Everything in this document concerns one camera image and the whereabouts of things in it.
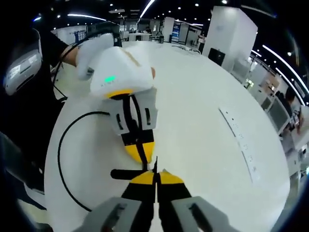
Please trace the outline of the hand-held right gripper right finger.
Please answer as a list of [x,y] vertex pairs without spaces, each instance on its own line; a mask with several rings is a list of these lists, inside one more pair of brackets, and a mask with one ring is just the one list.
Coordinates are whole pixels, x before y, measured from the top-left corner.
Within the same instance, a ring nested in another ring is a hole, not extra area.
[[158,174],[158,214],[165,232],[236,232],[228,216],[166,170]]

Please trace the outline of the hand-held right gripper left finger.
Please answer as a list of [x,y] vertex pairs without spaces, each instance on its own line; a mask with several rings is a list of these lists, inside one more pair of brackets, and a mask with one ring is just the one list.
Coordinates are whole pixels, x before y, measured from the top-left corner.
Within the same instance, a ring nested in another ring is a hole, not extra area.
[[87,214],[76,232],[148,232],[154,218],[155,173],[133,178],[120,197],[112,197]]

